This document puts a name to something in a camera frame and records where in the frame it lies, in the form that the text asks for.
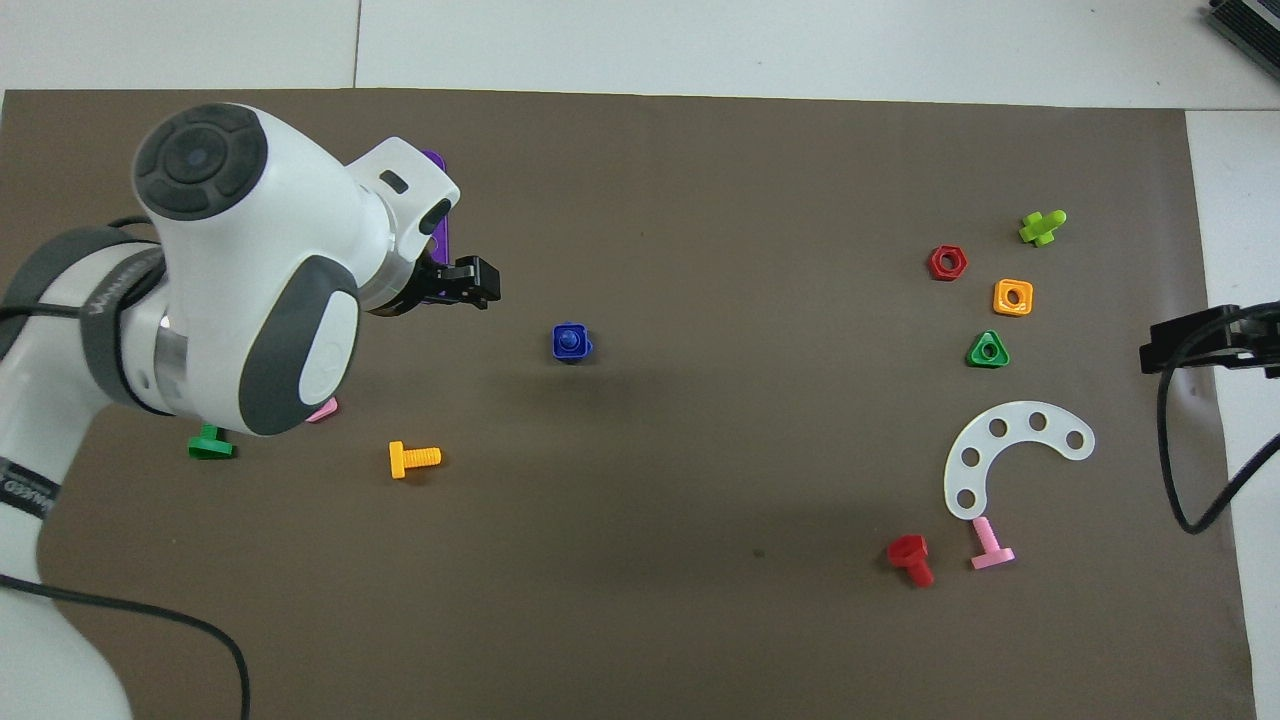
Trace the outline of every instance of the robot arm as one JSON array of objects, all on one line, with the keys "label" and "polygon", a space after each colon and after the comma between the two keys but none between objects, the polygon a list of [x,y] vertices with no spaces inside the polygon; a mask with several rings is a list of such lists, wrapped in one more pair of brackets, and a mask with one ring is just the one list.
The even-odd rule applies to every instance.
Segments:
[{"label": "robot arm", "polygon": [[[430,259],[458,188],[402,140],[343,167],[261,110],[214,104],[161,123],[133,170],[159,246],[72,231],[4,297],[63,315],[0,319],[0,573],[23,580],[38,582],[40,528],[106,405],[276,434],[334,395],[361,311],[500,297],[484,260]],[[0,589],[0,638],[17,670],[0,683],[6,716],[128,717],[114,673],[50,601]]]}]

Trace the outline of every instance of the yellow toy bolt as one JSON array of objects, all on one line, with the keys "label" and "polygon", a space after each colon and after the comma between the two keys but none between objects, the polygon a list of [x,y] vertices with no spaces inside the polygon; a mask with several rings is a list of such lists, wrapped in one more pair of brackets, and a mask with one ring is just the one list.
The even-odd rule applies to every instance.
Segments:
[{"label": "yellow toy bolt", "polygon": [[430,468],[440,464],[439,447],[404,450],[403,442],[393,439],[387,443],[387,450],[392,456],[392,477],[397,480],[404,479],[404,468]]}]

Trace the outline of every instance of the green triangle nut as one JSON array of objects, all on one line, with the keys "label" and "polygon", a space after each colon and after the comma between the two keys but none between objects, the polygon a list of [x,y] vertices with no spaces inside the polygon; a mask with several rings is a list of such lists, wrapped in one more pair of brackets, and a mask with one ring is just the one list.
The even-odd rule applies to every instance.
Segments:
[{"label": "green triangle nut", "polygon": [[1009,364],[1009,351],[996,331],[987,331],[969,348],[968,360],[974,368],[1004,368]]},{"label": "green triangle nut", "polygon": [[236,446],[220,439],[221,429],[218,425],[205,423],[200,427],[200,436],[187,441],[187,455],[196,460],[221,460],[236,454]]}]

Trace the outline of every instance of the black cable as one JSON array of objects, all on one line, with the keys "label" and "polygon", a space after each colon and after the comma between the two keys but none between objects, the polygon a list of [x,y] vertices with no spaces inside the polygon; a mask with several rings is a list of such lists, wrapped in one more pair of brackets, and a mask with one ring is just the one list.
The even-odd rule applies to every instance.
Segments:
[{"label": "black cable", "polygon": [[143,602],[133,602],[132,600],[120,600],[115,597],[105,597],[100,594],[90,594],[77,591],[69,591],[41,583],[28,583],[27,580],[19,580],[18,578],[12,578],[4,574],[0,574],[0,587],[5,587],[24,593],[38,594],[41,597],[47,597],[50,600],[61,600],[65,602],[77,602],[79,605],[90,605],[93,607],[106,607],[110,610],[125,610],[128,612],[151,615],[152,618],[172,620],[180,625],[187,625],[189,628],[196,628],[197,630],[209,633],[218,642],[223,643],[223,646],[225,646],[227,650],[230,651],[232,659],[236,660],[236,670],[239,671],[239,678],[241,678],[241,720],[248,720],[248,664],[244,662],[244,653],[241,652],[241,648],[238,644],[236,644],[236,641],[233,641],[230,635],[224,633],[216,625],[206,623],[198,618],[192,618],[191,615],[178,612],[177,610],[168,610],[164,607],[157,607],[155,605],[146,605]]},{"label": "black cable", "polygon": [[[4,305],[0,306],[0,322],[8,320],[9,318],[18,316],[40,316],[49,315],[55,318],[78,318],[79,307],[70,305],[50,305],[46,302],[33,302],[29,305]],[[91,605],[93,607],[108,607],[110,610],[125,610],[129,612],[140,612],[142,615],[151,615],[154,618],[161,618],[164,620],[172,620],[182,625],[196,628],[212,635],[218,642],[223,643],[228,651],[232,653],[232,659],[236,661],[236,670],[239,673],[241,680],[241,720],[248,720],[248,665],[244,662],[244,653],[241,652],[236,641],[230,635],[224,633],[216,625],[206,623],[198,618],[192,618],[177,610],[168,610],[155,605],[146,605],[143,602],[133,602],[131,600],[120,600],[115,597],[106,597],[100,594],[82,593],[77,591],[69,591],[65,588],[58,588],[52,585],[45,585],[41,583],[29,583],[27,580],[19,580],[18,578],[12,578],[9,575],[0,574],[0,587],[14,589],[18,592],[26,592],[31,594],[38,594],[41,597],[47,597],[51,600],[61,600],[65,602],[77,602],[81,605]]]},{"label": "black cable", "polygon": [[116,218],[110,223],[106,223],[109,228],[123,228],[124,225],[150,225],[154,224],[151,218],[146,215],[127,215],[124,218]]},{"label": "black cable", "polygon": [[1280,434],[1267,441],[1249,461],[1245,462],[1222,488],[1222,492],[1213,498],[1210,503],[1208,510],[1201,516],[1199,520],[1190,523],[1187,520],[1187,514],[1183,511],[1183,503],[1178,498],[1178,488],[1174,487],[1174,471],[1171,462],[1169,460],[1169,427],[1167,427],[1167,410],[1169,410],[1169,383],[1174,378],[1174,373],[1184,363],[1187,363],[1187,356],[1190,355],[1192,348],[1201,341],[1207,338],[1210,334],[1235,323],[1238,320],[1262,320],[1270,316],[1280,318],[1280,302],[1263,302],[1261,305],[1252,305],[1249,307],[1242,307],[1234,313],[1222,315],[1221,318],[1215,318],[1208,323],[1204,323],[1196,332],[1187,336],[1183,342],[1174,348],[1174,352],[1169,356],[1169,363],[1165,369],[1160,373],[1160,388],[1156,391],[1156,439],[1160,445],[1160,471],[1165,479],[1165,493],[1169,496],[1169,505],[1174,510],[1174,519],[1178,520],[1178,525],[1187,530],[1188,533],[1196,536],[1203,533],[1210,525],[1217,520],[1217,516],[1226,510],[1226,506],[1235,497],[1235,493],[1240,492],[1244,483],[1258,471],[1262,465],[1270,460],[1277,451],[1280,451]]},{"label": "black cable", "polygon": [[50,305],[47,302],[0,306],[0,323],[8,320],[9,318],[18,318],[22,315],[50,315],[54,318],[78,318],[79,307],[76,307],[73,305]]}]

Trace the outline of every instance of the hole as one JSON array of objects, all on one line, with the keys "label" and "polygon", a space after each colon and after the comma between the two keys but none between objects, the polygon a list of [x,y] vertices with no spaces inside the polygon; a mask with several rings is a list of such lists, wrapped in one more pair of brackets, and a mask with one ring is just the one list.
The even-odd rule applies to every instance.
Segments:
[{"label": "hole", "polygon": [[435,232],[435,225],[440,224],[440,220],[443,220],[452,209],[453,204],[449,202],[448,199],[436,202],[435,208],[428,210],[426,214],[422,215],[422,219],[417,222],[417,232],[422,234],[431,234]]},{"label": "hole", "polygon": [[408,191],[408,183],[404,182],[404,178],[390,170],[383,170],[383,174],[378,176],[378,179],[385,182],[387,187],[396,191],[396,195],[404,195]]}]

